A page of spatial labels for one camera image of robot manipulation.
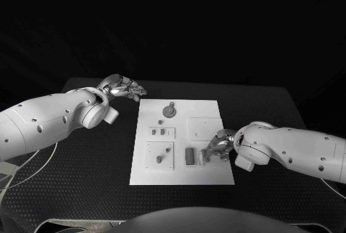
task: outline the white cable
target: white cable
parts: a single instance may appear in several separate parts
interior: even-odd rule
[[[327,187],[334,191],[334,193],[346,200],[346,196],[343,196],[333,188],[331,186],[327,184],[327,182],[321,179],[321,181],[324,182],[324,184],[327,185]]]
[[[21,165],[17,169],[14,169],[7,176],[4,176],[4,177],[0,179],[0,182],[1,182],[2,180],[5,180],[5,179],[11,176],[11,174],[15,173],[15,172],[20,170],[20,168],[30,162],[30,160],[34,158],[34,156],[37,155],[39,152],[40,152],[40,150],[37,150],[37,151],[34,152],[34,154],[31,155],[31,157],[28,158],[28,160],[23,163],[23,165]]]
[[[53,155],[54,155],[54,152],[56,152],[56,146],[57,146],[57,142],[54,143],[54,148],[53,148],[53,151],[52,151],[52,155],[50,155],[50,157],[49,157],[49,159],[47,159],[47,161],[46,161],[46,163],[44,163],[44,165],[39,168],[39,170],[34,172],[34,174],[28,177],[28,178],[26,178],[23,181],[20,181],[15,185],[13,185],[13,186],[10,186],[10,187],[7,187],[7,188],[2,188],[2,189],[0,189],[0,191],[2,191],[2,190],[7,190],[7,189],[10,189],[10,188],[13,188],[13,187],[15,187],[15,186],[18,186],[21,183],[24,183],[40,171],[41,171],[41,169],[44,168],[44,166],[47,165],[47,163],[49,163],[49,161],[50,161],[50,159],[52,159],[52,157],[53,157]]]

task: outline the table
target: table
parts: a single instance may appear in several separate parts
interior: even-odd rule
[[[102,79],[70,78],[62,92],[95,87]],[[144,99],[216,100],[225,129],[252,121],[305,128],[284,88],[139,80]],[[50,163],[20,186],[7,190],[0,216],[5,232],[31,233],[49,219],[128,220],[177,207],[222,207],[256,213],[286,223],[318,223],[334,233],[346,227],[346,204],[321,180],[271,159],[252,172],[235,166],[235,185],[129,185],[139,104],[118,97],[119,116],[112,125],[76,129],[62,140]],[[11,184],[44,164],[53,146],[17,172]]]

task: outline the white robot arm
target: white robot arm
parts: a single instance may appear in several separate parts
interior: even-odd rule
[[[321,132],[276,128],[255,121],[236,133],[220,130],[203,152],[227,160],[229,151],[237,156],[235,165],[252,171],[253,165],[266,165],[274,158],[282,166],[308,176],[346,184],[346,140]]]
[[[34,152],[63,140],[80,127],[101,121],[112,124],[118,112],[113,97],[139,100],[147,91],[135,81],[113,74],[95,87],[28,99],[0,112],[0,162]]]

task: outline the robotic hand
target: robotic hand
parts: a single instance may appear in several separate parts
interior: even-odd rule
[[[34,152],[63,140],[70,132],[112,124],[118,112],[113,97],[139,101],[147,91],[135,81],[112,74],[95,87],[28,99],[0,112],[0,162]]]
[[[235,165],[249,172],[255,164],[266,165],[274,158],[286,169],[346,184],[343,138],[310,130],[276,128],[261,121],[250,122],[237,131],[222,129],[216,134],[201,150],[206,163],[210,155],[227,161],[235,149]]]

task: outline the screw hole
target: screw hole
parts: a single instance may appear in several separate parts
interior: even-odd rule
[[[39,126],[37,126],[37,132],[41,133],[41,131],[43,131],[43,126],[39,125]]]

